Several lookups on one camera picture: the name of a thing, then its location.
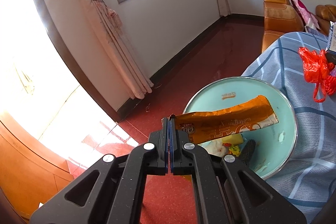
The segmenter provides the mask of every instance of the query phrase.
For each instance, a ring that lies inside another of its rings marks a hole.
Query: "silver screw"
[[[114,156],[111,154],[107,154],[103,157],[103,161],[105,162],[112,162],[114,160]]]
[[[153,143],[145,143],[143,145],[143,148],[146,149],[146,150],[152,150],[154,149],[155,145]]]
[[[225,157],[224,157],[224,160],[226,161],[226,162],[234,162],[235,161],[235,157],[234,156],[232,156],[232,155],[226,155]]]
[[[195,145],[193,143],[185,143],[184,148],[186,150],[193,150],[195,148]]]

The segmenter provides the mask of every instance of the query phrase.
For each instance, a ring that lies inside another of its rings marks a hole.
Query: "orange leather chair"
[[[334,5],[317,5],[316,19],[319,22],[321,33],[329,35],[330,22],[336,21],[336,6]]]
[[[264,0],[265,31],[262,52],[288,32],[302,32],[301,17],[290,5],[290,0]]]

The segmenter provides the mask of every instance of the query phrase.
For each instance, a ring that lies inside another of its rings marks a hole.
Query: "silver rim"
[[[252,77],[246,77],[246,76],[234,76],[234,77],[228,77],[228,78],[223,78],[223,79],[220,79],[220,80],[217,80],[215,82],[212,82],[210,83],[209,85],[206,85],[204,88],[200,89],[198,92],[196,92],[196,94],[190,99],[190,101],[187,103],[186,107],[184,108],[183,110],[183,114],[186,113],[186,110],[187,108],[189,107],[189,105],[192,103],[192,101],[194,100],[194,98],[200,93],[202,92],[204,89],[206,89],[207,87],[217,83],[217,82],[220,82],[220,81],[223,81],[223,80],[228,80],[228,79],[233,79],[233,78],[245,78],[245,79],[252,79],[252,80],[256,80],[256,81],[259,81],[259,82],[262,82],[262,83],[265,83],[267,85],[269,85],[271,88],[275,89],[284,99],[285,101],[287,102],[287,104],[289,105],[290,109],[292,110],[292,113],[293,113],[293,117],[294,117],[294,142],[293,142],[293,145],[291,147],[291,152],[289,153],[288,157],[284,160],[284,162],[278,167],[278,169],[274,170],[272,173],[270,173],[269,175],[263,177],[263,180],[266,180],[266,179],[269,179],[270,177],[272,177],[273,175],[275,175],[277,172],[279,172],[283,167],[284,165],[289,161],[289,158],[291,157],[294,149],[295,149],[295,146],[296,146],[296,141],[297,141],[297,121],[296,121],[296,116],[295,116],[295,112],[294,112],[294,108],[292,106],[292,104],[290,103],[290,101],[287,99],[287,97],[280,91],[278,90],[276,87],[272,86],[271,84],[263,81],[263,80],[260,80],[260,79],[256,79],[256,78],[252,78]]]

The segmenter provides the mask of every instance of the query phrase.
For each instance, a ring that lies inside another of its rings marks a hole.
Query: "food wrapper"
[[[246,103],[217,111],[191,112],[175,117],[175,128],[200,144],[225,136],[265,128],[278,123],[269,101],[258,95]]]

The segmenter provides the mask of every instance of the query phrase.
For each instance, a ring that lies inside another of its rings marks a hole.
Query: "floor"
[[[68,162],[74,177],[83,173],[103,154],[129,153],[145,143],[161,119],[181,114],[191,97],[218,79],[239,76],[260,54],[263,22],[229,18],[221,21],[191,52],[158,83],[126,120],[106,135],[88,135],[82,141],[92,151],[85,163]],[[196,224],[192,183],[182,176],[148,176],[142,207],[142,224]]]

